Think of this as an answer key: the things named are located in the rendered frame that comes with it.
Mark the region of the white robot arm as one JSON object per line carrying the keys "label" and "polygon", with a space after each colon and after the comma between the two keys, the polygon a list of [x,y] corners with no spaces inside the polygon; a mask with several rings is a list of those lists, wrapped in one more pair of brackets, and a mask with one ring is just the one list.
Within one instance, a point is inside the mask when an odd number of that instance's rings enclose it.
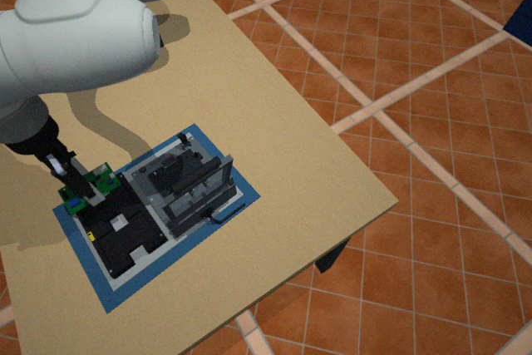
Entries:
{"label": "white robot arm", "polygon": [[0,11],[0,144],[24,141],[49,117],[39,95],[130,80],[160,55],[158,0],[17,0]]}

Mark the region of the green circuit board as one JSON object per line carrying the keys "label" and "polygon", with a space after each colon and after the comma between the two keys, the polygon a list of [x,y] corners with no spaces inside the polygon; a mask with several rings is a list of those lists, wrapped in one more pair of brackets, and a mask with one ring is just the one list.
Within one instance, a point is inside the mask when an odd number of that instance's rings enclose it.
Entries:
{"label": "green circuit board", "polygon": [[[118,180],[110,166],[106,163],[96,167],[94,170],[83,175],[83,177],[90,182],[96,189],[98,189],[103,195],[109,193],[119,185],[121,182]],[[119,183],[117,185],[117,183]],[[65,190],[64,190],[65,189]],[[79,198],[74,195],[72,191],[64,186],[58,190],[59,195],[64,201],[71,215],[75,214],[79,210],[82,210],[90,203],[84,198]]]}

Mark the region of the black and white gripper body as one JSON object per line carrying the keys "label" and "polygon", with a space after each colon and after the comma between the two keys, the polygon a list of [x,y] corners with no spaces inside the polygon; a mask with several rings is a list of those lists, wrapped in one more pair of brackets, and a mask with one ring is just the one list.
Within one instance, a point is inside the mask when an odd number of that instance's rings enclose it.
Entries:
{"label": "black and white gripper body", "polygon": [[51,164],[46,156],[52,154],[58,161],[63,155],[53,145],[59,134],[58,124],[49,115],[46,125],[36,135],[14,144],[6,144],[19,155],[39,155],[46,163]]}

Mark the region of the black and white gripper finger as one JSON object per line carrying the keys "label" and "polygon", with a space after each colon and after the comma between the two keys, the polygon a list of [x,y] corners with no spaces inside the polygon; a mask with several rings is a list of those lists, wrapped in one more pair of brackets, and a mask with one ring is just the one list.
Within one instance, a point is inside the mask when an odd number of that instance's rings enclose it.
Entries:
{"label": "black and white gripper finger", "polygon": [[77,195],[79,198],[84,198],[92,206],[95,206],[105,200],[105,196],[90,182],[88,182],[72,165],[70,157],[63,150],[60,143],[57,141],[53,143],[53,145],[64,156],[62,160],[58,161],[52,154],[50,154],[46,156],[46,158],[48,158],[51,162],[51,164],[48,164],[39,155],[35,155],[51,170],[52,176],[58,178],[72,191],[74,195]]}
{"label": "black and white gripper finger", "polygon": [[[81,173],[81,175],[87,174],[89,171],[74,157],[76,156],[76,153],[74,151],[68,152],[67,147],[64,146],[58,139],[55,140],[55,142],[59,142],[62,146],[63,150],[70,156],[71,163],[75,166],[75,168]],[[64,149],[65,148],[65,149]]]}

